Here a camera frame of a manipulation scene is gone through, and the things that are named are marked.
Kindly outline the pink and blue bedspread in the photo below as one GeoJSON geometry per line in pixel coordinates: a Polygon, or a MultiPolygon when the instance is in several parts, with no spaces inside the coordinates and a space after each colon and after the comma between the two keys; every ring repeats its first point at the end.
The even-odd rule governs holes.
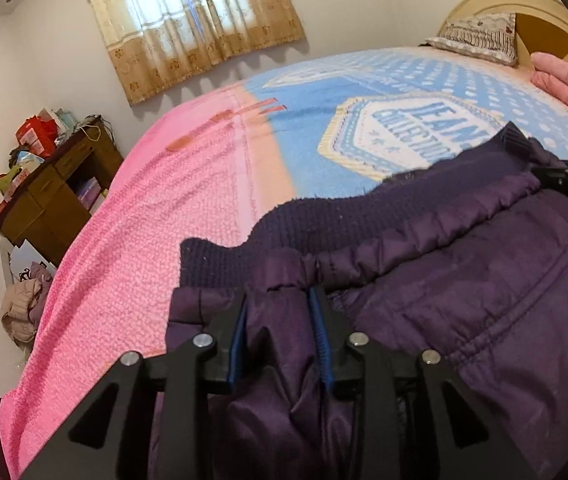
{"type": "Polygon", "coordinates": [[[57,268],[34,350],[0,403],[11,477],[121,353],[162,352],[182,240],[236,246],[280,204],[369,192],[508,122],[568,158],[568,106],[525,70],[427,47],[297,63],[170,110],[57,268]]]}

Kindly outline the cream wooden headboard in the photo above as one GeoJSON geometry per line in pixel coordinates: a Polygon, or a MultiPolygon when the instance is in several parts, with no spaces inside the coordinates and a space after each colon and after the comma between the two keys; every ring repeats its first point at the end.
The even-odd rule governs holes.
{"type": "Polygon", "coordinates": [[[516,14],[518,62],[532,70],[530,55],[546,52],[568,63],[568,9],[559,0],[462,0],[444,18],[448,22],[476,15],[516,14]]]}

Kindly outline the patterned grey pillow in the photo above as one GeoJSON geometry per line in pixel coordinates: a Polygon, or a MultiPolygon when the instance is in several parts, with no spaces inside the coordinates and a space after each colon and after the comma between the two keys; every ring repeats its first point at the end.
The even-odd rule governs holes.
{"type": "Polygon", "coordinates": [[[429,47],[514,67],[518,64],[516,14],[489,13],[446,21],[429,47]]]}

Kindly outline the purple quilted jacket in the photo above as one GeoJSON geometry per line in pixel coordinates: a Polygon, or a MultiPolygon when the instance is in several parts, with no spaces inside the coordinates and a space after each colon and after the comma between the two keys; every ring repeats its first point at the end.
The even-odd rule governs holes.
{"type": "Polygon", "coordinates": [[[214,477],[346,473],[352,408],[326,396],[307,304],[321,286],[354,330],[438,351],[538,478],[568,479],[568,197],[534,174],[559,167],[507,125],[366,194],[278,206],[236,247],[183,240],[169,349],[247,300],[245,381],[209,402],[214,477]]]}

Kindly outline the beige patterned window curtain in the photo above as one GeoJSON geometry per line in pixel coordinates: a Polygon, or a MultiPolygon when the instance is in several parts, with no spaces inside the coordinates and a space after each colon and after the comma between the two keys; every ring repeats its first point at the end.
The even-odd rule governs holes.
{"type": "Polygon", "coordinates": [[[291,0],[89,0],[130,105],[244,54],[305,39],[291,0]]]}

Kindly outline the beige clothes pile on floor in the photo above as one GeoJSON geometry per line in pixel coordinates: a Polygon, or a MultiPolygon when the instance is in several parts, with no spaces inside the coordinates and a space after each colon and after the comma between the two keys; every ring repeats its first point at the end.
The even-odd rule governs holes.
{"type": "Polygon", "coordinates": [[[36,338],[53,274],[42,263],[33,262],[7,287],[0,319],[7,336],[19,347],[29,346],[36,338]]]}

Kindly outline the brown wooden desk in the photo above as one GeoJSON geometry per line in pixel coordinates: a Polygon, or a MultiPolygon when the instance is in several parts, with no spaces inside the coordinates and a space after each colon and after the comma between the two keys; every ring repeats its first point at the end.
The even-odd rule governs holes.
{"type": "Polygon", "coordinates": [[[89,117],[0,207],[0,234],[15,246],[26,240],[57,266],[91,218],[81,188],[94,181],[106,190],[123,162],[110,122],[89,117]]]}

